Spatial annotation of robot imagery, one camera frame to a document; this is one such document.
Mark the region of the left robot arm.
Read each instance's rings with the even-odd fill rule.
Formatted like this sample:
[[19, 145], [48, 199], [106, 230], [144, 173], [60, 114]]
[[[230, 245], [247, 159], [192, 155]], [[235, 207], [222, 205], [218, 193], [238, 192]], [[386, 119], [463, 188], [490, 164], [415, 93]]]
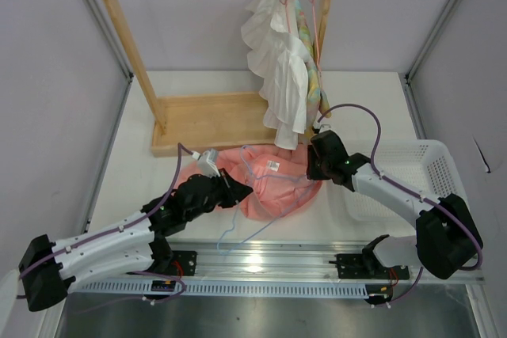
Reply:
[[96, 233], [33, 238], [18, 266], [29, 311], [49, 309], [79, 287], [113, 275], [166, 273], [173, 260], [169, 236], [217, 207], [238, 206], [252, 191], [224, 169], [213, 177], [195, 174]]

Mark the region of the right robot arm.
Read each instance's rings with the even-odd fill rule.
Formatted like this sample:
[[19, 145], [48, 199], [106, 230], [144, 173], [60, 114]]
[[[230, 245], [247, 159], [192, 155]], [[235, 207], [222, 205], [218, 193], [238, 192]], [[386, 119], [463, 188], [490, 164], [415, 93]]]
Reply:
[[364, 246], [361, 266], [380, 277], [395, 266], [417, 266], [439, 279], [467, 270], [467, 262], [482, 258], [482, 239], [466, 201], [451, 193], [441, 197], [425, 193], [388, 176], [372, 158], [349, 154], [331, 130], [311, 138], [307, 148], [307, 178], [334, 184], [367, 196], [408, 222], [413, 236], [382, 235]]

